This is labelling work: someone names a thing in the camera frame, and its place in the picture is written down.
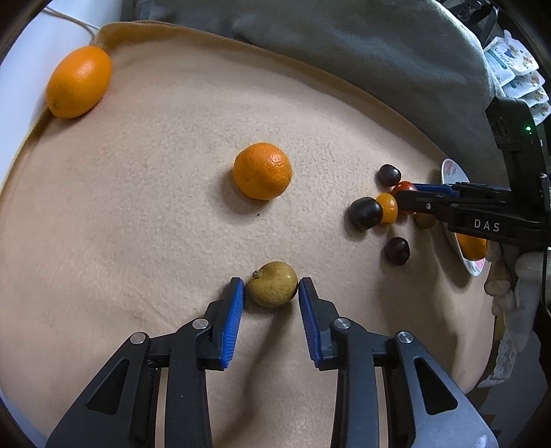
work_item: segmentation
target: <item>dark red fruit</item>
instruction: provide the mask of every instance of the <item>dark red fruit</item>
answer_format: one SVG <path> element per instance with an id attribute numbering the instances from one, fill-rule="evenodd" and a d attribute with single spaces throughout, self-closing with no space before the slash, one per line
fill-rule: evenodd
<path id="1" fill-rule="evenodd" d="M 390 194 L 392 196 L 394 196 L 396 194 L 396 192 L 402 191 L 402 190 L 417 191 L 417 188 L 411 182 L 409 182 L 407 180 L 403 180 L 403 181 L 398 182 L 396 184 L 396 186 L 392 189 Z"/>
<path id="2" fill-rule="evenodd" d="M 385 258 L 394 266 L 402 266 L 409 259 L 409 244 L 402 237 L 394 237 L 383 248 Z"/>
<path id="3" fill-rule="evenodd" d="M 398 168 L 386 163 L 379 168 L 377 177 L 382 186 L 391 187 L 398 185 L 398 182 L 402 179 L 402 173 Z"/>
<path id="4" fill-rule="evenodd" d="M 352 225 L 358 230 L 367 230 L 375 227 L 382 219 L 382 207 L 373 198 L 356 199 L 348 207 L 348 217 Z"/>

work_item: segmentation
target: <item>snack bag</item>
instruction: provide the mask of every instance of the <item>snack bag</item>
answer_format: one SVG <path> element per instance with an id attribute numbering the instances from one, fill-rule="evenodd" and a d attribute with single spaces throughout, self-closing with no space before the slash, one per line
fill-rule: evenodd
<path id="1" fill-rule="evenodd" d="M 545 120 L 549 114 L 551 113 L 549 111 L 549 103 L 543 103 L 543 104 L 536 104 L 535 106 L 530 108 L 530 112 L 532 113 L 532 117 L 534 118 L 535 125 L 539 125 L 543 120 Z"/>
<path id="2" fill-rule="evenodd" d="M 495 53 L 493 53 L 492 51 L 484 51 L 484 57 L 486 58 L 486 61 L 490 66 L 490 69 L 493 72 L 494 76 L 499 81 L 500 87 L 503 87 L 505 84 L 515 78 L 513 70 L 505 65 Z"/>
<path id="3" fill-rule="evenodd" d="M 521 98 L 528 103 L 529 108 L 535 106 L 536 104 L 542 104 L 549 101 L 549 96 L 543 87 L 538 87 L 537 90 L 534 90 L 532 93 L 528 93 Z"/>
<path id="4" fill-rule="evenodd" d="M 520 98 L 545 84 L 545 79 L 536 70 L 524 76 L 516 76 L 508 84 L 502 86 L 505 95 L 510 98 Z"/>
<path id="5" fill-rule="evenodd" d="M 507 65 L 515 75 L 523 76 L 538 70 L 538 63 L 530 52 L 518 40 L 511 37 L 511 33 L 504 30 L 505 36 L 496 37 L 484 52 L 499 59 Z"/>

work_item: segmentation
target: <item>white plate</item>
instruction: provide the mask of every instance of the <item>white plate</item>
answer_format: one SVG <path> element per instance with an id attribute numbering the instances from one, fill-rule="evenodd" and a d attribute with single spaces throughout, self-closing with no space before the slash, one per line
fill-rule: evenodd
<path id="1" fill-rule="evenodd" d="M 443 184 L 454 184 L 456 182 L 469 182 L 469 178 L 463 172 L 461 167 L 452 159 L 445 159 L 442 162 L 442 167 L 440 169 L 440 181 Z M 455 233 L 450 232 L 447 229 L 447 224 L 445 222 L 442 223 L 442 227 L 444 228 L 444 233 L 446 234 L 451 247 L 455 250 L 461 261 L 463 261 L 463 265 L 465 266 L 465 269 L 467 269 L 467 272 L 474 277 L 479 275 L 484 268 L 484 263 L 486 260 L 484 258 L 482 260 L 478 260 L 477 262 L 467 260 L 461 253 Z"/>

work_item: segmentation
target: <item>metal screw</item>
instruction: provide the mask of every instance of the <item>metal screw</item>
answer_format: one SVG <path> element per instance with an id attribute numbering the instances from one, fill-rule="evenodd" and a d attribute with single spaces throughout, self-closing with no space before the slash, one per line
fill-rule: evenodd
<path id="1" fill-rule="evenodd" d="M 413 341 L 413 335 L 409 332 L 399 332 L 398 340 L 400 342 L 403 342 L 404 344 L 409 344 L 410 342 Z"/>
<path id="2" fill-rule="evenodd" d="M 202 330 L 208 327 L 208 320 L 203 319 L 202 317 L 200 319 L 195 319 L 192 323 L 192 326 L 195 330 Z"/>
<path id="3" fill-rule="evenodd" d="M 130 336 L 130 342 L 132 344 L 141 344 L 145 341 L 145 333 L 137 332 Z"/>
<path id="4" fill-rule="evenodd" d="M 335 327 L 340 328 L 342 330 L 346 330 L 347 328 L 350 328 L 352 325 L 348 319 L 345 317 L 339 317 L 338 319 L 335 319 Z"/>

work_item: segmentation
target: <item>orange fruit on plate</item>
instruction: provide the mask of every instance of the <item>orange fruit on plate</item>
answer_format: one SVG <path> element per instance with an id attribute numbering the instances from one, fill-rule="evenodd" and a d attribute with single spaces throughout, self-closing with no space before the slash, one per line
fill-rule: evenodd
<path id="1" fill-rule="evenodd" d="M 69 53 L 57 65 L 46 86 L 46 104 L 59 118 L 76 118 L 103 97 L 111 79 L 111 59 L 88 45 Z"/>
<path id="2" fill-rule="evenodd" d="M 237 155 L 233 174 L 243 194 L 268 201 L 287 189 L 293 169 L 287 155 L 277 146 L 255 143 Z"/>
<path id="3" fill-rule="evenodd" d="M 459 248 L 463 256 L 472 262 L 482 260 L 486 257 L 486 240 L 461 233 L 455 234 Z"/>

